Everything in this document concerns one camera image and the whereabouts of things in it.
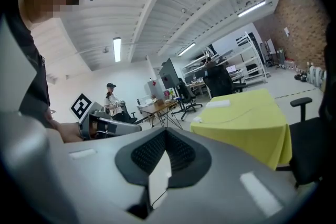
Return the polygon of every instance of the chair armrest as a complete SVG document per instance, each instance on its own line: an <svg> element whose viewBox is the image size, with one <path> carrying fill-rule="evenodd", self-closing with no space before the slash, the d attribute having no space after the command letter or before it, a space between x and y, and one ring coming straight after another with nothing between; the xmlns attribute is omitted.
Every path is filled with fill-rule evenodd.
<svg viewBox="0 0 336 224"><path fill-rule="evenodd" d="M293 101L290 102L290 105L295 108L296 106L299 105L305 105L305 104L309 104L311 103L313 100L309 97L303 97L303 98L299 98L299 99L295 99Z"/></svg>
<svg viewBox="0 0 336 224"><path fill-rule="evenodd" d="M311 103L313 100L309 97L303 97L290 102L290 105L294 108L300 106L301 109L301 122L306 120L306 104Z"/></svg>

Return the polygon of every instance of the hand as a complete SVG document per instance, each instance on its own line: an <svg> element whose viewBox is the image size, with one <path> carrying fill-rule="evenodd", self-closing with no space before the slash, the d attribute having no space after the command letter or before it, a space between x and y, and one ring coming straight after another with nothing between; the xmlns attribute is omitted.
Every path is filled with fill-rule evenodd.
<svg viewBox="0 0 336 224"><path fill-rule="evenodd" d="M80 142L83 139L80 137L79 126L77 122L59 123L53 119L49 120L55 130L57 130L64 143Z"/></svg>
<svg viewBox="0 0 336 224"><path fill-rule="evenodd" d="M47 111L46 111L46 113L45 113L45 116L46 116L47 120L49 120L49 121L53 119L53 117L52 117L52 115L51 115L51 110L50 110L50 108L47 109Z"/></svg>

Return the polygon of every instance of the desk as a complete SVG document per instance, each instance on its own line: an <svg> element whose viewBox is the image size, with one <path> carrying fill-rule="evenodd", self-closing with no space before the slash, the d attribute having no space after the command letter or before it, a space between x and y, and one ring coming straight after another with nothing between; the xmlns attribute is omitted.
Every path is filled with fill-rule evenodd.
<svg viewBox="0 0 336 224"><path fill-rule="evenodd" d="M186 86L187 87L190 87L190 88L193 88L193 87L199 87L200 89L200 92L201 94L203 94L203 91L202 91L202 86L206 85L204 81L201 81L201 82L198 82L198 83L191 83L191 84L187 84ZM208 90L208 94L209 94L209 97L210 99L212 98L211 96L211 93L210 93L210 89L208 88L208 86L206 86L207 90Z"/></svg>
<svg viewBox="0 0 336 224"><path fill-rule="evenodd" d="M149 116L154 115L160 121L162 127L165 127L164 121L162 119L162 117L164 116L167 119L167 127L168 127L168 123L170 121L175 126L180 128L181 130L183 130L181 124L179 123L179 121L177 120L177 118L175 116L174 117L176 119L176 122L174 122L174 120L171 117L169 117L169 111L171 111L170 107L173 106L173 105L176 105L176 104L177 104L177 101L172 101L172 102L169 102L169 103L163 102L163 104L161 104L161 105L159 105L157 103L154 103L154 104L145 106L143 108L139 107L139 110L141 112L147 113L148 121L149 121L149 124L150 124L151 128L154 127L154 125L153 125L154 117L153 117L153 120L152 120L152 123L151 123L151 120L150 120Z"/></svg>
<svg viewBox="0 0 336 224"><path fill-rule="evenodd" d="M267 89L214 97L211 102L230 100L231 105L205 108L203 123L191 131L239 147L271 169L292 157L289 126L285 115Z"/></svg>

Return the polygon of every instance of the person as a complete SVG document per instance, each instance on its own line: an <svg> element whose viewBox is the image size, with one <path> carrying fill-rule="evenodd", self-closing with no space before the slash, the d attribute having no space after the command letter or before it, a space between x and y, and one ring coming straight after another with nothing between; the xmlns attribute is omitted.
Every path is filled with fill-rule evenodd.
<svg viewBox="0 0 336 224"><path fill-rule="evenodd" d="M46 80L45 60L37 50L31 28L33 24L57 17L65 6L78 4L79 0L6 0L5 18L22 52L36 70L19 111L41 122L45 128L56 129L63 141L82 141L78 123L61 124L52 119Z"/></svg>
<svg viewBox="0 0 336 224"><path fill-rule="evenodd" d="M129 122L128 116L120 107L119 99L113 94L113 90L115 89L116 85L109 82L106 85L107 94L105 99L105 107L110 110L110 114L113 120L115 121L122 121L122 122Z"/></svg>
<svg viewBox="0 0 336 224"><path fill-rule="evenodd" d="M213 61L211 59L211 57L207 57L206 58L206 61L205 61L205 64L204 64L204 66L205 66L206 69L215 67L216 65L217 65L217 63L215 61Z"/></svg>

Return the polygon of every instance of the baseball cap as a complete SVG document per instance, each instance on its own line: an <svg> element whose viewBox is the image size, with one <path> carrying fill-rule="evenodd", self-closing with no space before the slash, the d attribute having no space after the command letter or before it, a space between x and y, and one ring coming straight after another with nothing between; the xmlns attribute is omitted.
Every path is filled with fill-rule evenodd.
<svg viewBox="0 0 336 224"><path fill-rule="evenodd" d="M113 83L109 82L109 83L107 83L106 87L108 87L108 88L115 88L116 85L114 85Z"/></svg>

